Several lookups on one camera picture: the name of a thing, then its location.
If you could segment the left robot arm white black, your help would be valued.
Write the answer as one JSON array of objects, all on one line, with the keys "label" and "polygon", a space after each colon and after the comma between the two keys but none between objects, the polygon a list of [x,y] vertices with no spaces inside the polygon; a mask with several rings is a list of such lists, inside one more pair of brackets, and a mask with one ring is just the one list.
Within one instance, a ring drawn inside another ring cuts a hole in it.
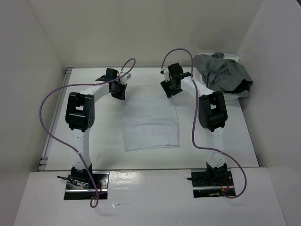
[{"label": "left robot arm white black", "polygon": [[77,156],[68,180],[74,185],[88,188],[94,181],[89,156],[89,133],[95,122],[95,103],[107,94],[125,100],[127,80],[130,78],[131,74],[124,75],[123,72],[108,68],[105,75],[96,79],[91,87],[69,94],[65,121],[71,129],[72,146]]}]

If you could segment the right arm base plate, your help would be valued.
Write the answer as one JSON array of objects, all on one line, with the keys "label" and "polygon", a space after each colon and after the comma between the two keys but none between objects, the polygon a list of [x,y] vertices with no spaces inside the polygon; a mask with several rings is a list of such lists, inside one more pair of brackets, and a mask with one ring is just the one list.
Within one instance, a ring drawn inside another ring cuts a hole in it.
[{"label": "right arm base plate", "polygon": [[192,183],[194,198],[236,196],[232,173],[227,171],[225,176],[215,180],[209,179],[205,170],[192,171],[187,178]]}]

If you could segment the white skirt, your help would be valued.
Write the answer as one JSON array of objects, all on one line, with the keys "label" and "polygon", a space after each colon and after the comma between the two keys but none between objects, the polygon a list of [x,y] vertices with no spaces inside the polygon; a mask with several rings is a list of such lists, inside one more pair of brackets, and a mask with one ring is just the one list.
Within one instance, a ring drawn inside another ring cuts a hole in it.
[{"label": "white skirt", "polygon": [[122,104],[125,151],[179,146],[175,105],[161,95],[133,94]]}]

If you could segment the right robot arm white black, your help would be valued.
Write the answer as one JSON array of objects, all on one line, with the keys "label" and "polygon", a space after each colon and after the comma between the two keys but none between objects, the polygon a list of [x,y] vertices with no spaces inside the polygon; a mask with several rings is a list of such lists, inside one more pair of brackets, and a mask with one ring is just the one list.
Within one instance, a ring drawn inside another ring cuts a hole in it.
[{"label": "right robot arm white black", "polygon": [[196,122],[206,131],[207,150],[212,150],[206,162],[204,176],[192,177],[191,181],[207,183],[212,186],[222,182],[227,173],[227,163],[223,154],[223,128],[228,119],[224,95],[220,91],[212,91],[195,80],[190,72],[184,72],[179,63],[162,68],[164,81],[160,83],[167,98],[171,98],[182,91],[196,98]]}]

